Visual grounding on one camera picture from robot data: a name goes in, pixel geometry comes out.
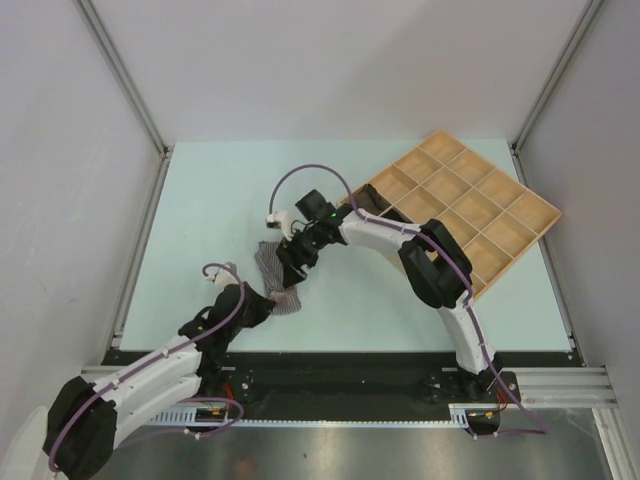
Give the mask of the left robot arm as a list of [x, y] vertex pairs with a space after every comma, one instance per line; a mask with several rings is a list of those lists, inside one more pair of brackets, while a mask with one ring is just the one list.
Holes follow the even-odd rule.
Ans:
[[67, 381], [48, 411], [43, 450], [50, 470], [89, 479], [157, 414], [222, 392], [229, 344], [243, 329], [264, 322], [275, 306], [247, 283], [230, 284], [159, 349], [99, 380]]

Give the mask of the black underwear beige waistband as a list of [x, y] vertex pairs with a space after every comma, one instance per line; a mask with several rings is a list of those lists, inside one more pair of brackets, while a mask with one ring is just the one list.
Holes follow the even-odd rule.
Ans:
[[400, 211], [398, 211], [395, 208], [390, 208], [388, 210], [386, 210], [383, 214], [382, 217], [388, 220], [392, 220], [395, 222], [401, 222], [401, 223], [409, 223], [411, 224], [412, 221], [405, 216], [404, 214], [402, 214]]

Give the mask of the grey striped underwear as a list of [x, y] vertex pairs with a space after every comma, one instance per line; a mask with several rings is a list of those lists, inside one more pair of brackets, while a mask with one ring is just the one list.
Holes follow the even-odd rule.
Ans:
[[283, 266], [276, 255], [277, 242], [260, 241], [254, 259], [259, 269], [266, 297], [275, 302], [273, 314], [291, 315], [302, 309], [296, 287], [284, 287]]

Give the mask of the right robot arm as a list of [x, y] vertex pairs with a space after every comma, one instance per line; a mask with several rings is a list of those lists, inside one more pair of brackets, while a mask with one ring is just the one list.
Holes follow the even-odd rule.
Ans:
[[440, 315], [455, 349], [463, 393], [484, 401], [497, 389], [500, 364], [473, 307], [472, 265], [444, 224], [423, 225], [374, 215], [353, 202], [334, 206], [313, 190], [296, 203], [307, 225], [296, 230], [286, 211], [270, 211], [266, 224], [283, 234], [276, 255], [283, 283], [307, 278], [328, 245], [364, 247], [399, 260], [413, 293]]

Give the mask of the brown underwear beige waistband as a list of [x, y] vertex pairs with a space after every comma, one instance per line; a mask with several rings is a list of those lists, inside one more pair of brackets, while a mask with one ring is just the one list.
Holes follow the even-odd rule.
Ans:
[[391, 204], [370, 183], [366, 183], [353, 192], [355, 205], [373, 215], [380, 215]]

